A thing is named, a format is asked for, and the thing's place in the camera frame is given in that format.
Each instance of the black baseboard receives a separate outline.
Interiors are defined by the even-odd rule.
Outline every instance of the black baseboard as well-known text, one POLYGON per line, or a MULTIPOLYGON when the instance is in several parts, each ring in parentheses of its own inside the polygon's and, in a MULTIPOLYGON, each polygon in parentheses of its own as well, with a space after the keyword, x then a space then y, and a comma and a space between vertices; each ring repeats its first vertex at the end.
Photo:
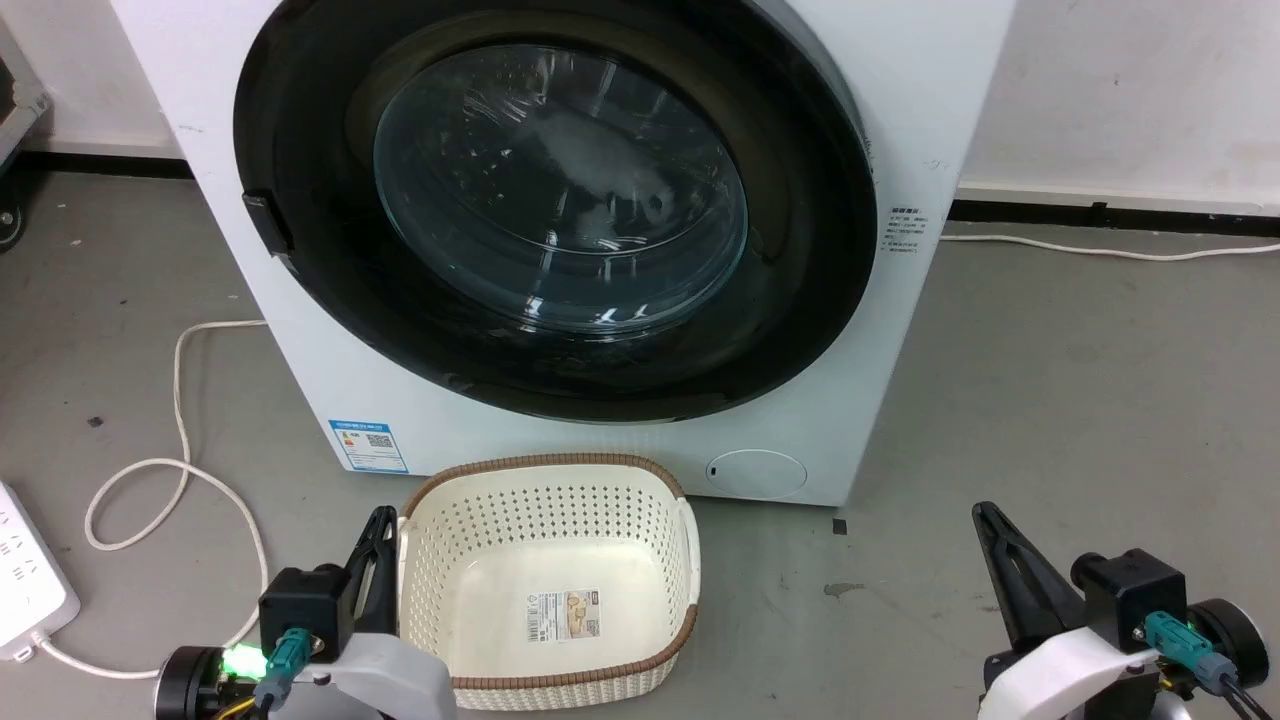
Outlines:
POLYGON ((19 152, 13 161, 17 172, 88 173, 133 178, 193 179, 186 160, 166 158, 122 158, 70 152, 19 152))
MULTIPOLYGON (((14 160, 13 169, 141 178, 195 178, 191 173, 191 165, 186 160, 119 158, 114 155, 72 155, 65 152, 22 152, 14 160)), ((951 213, 947 215, 947 219, 972 223, 1021 223, 1078 228, 1280 237, 1280 218, 1126 210, 1108 208, 1106 202, 1094 202, 1092 206, 1085 208, 956 200, 951 204, 951 213)))
POLYGON ((1092 206, 1073 206, 956 200, 951 204, 951 213, 947 215, 947 219, 970 223, 1021 223, 1076 228, 1280 237, 1280 218, 1128 210, 1108 208, 1106 202, 1094 202, 1092 206))

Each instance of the front-load washing machine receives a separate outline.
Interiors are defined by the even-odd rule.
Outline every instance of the front-load washing machine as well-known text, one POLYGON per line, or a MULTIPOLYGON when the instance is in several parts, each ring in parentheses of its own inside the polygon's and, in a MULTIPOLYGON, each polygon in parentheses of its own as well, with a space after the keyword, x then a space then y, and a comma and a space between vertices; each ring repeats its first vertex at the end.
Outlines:
POLYGON ((339 461, 845 502, 1014 0, 115 0, 339 461))

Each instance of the yellow wire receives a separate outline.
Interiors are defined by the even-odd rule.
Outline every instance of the yellow wire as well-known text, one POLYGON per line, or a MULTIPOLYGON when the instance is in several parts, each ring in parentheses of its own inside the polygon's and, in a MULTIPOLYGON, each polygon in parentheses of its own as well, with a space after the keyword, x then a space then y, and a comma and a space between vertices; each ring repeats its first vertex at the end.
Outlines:
POLYGON ((253 707, 253 698, 247 697, 237 702, 236 705, 228 705, 227 707, 218 711, 218 715, 214 715, 214 720, 228 720, 230 717, 236 717, 237 715, 248 710, 250 707, 253 707))

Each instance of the basket handle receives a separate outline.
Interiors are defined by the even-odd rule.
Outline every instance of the basket handle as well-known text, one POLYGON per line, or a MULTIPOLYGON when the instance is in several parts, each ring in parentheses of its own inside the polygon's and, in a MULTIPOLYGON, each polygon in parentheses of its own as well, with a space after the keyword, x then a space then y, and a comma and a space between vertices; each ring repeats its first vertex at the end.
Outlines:
POLYGON ((698 541, 698 520, 694 509, 684 497, 676 500, 680 520, 685 525, 685 539, 689 542, 689 605, 698 605, 703 588, 703 551, 698 541))

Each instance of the black cable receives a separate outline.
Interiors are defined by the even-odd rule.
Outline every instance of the black cable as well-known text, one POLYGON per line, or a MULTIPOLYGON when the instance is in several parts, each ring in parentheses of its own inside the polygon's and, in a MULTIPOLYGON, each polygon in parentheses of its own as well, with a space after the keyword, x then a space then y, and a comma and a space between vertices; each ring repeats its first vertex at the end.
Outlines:
POLYGON ((1239 683, 1231 678, 1222 678, 1222 687, 1226 688, 1226 694, 1224 694, 1224 697, 1234 694, 1240 702, 1244 703, 1245 707, 1252 710, 1253 714, 1258 716, 1258 720, 1272 720, 1271 714, 1263 710, 1262 705, 1253 700, 1253 696, 1245 692, 1239 683))
POLYGON ((1240 706, 1240 701, 1235 700, 1235 696, 1231 694, 1230 691, 1222 693, 1222 700, 1231 706, 1231 710, 1235 711, 1240 720, 1253 720, 1253 716, 1244 711, 1244 707, 1240 706))

